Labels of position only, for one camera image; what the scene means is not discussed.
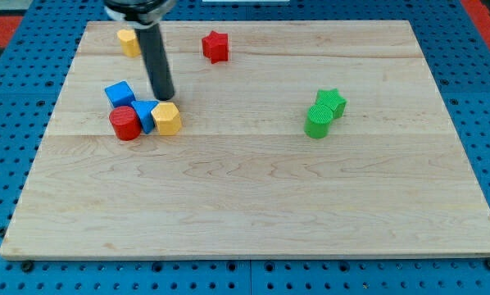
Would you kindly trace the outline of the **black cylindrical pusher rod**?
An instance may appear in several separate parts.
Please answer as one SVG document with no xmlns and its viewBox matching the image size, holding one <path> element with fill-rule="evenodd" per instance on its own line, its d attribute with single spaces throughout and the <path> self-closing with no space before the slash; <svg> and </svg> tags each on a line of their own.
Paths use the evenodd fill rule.
<svg viewBox="0 0 490 295">
<path fill-rule="evenodd" d="M 136 29 L 135 33 L 155 98 L 160 101 L 172 99 L 175 86 L 160 25 L 156 23 L 146 29 Z"/>
</svg>

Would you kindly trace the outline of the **black and silver arm flange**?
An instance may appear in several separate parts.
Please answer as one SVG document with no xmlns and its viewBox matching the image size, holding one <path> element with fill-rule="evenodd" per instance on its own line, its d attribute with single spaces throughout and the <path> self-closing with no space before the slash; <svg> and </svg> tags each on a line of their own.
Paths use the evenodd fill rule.
<svg viewBox="0 0 490 295">
<path fill-rule="evenodd" d="M 177 0 L 104 0 L 107 15 L 136 29 L 146 29 L 162 20 Z"/>
</svg>

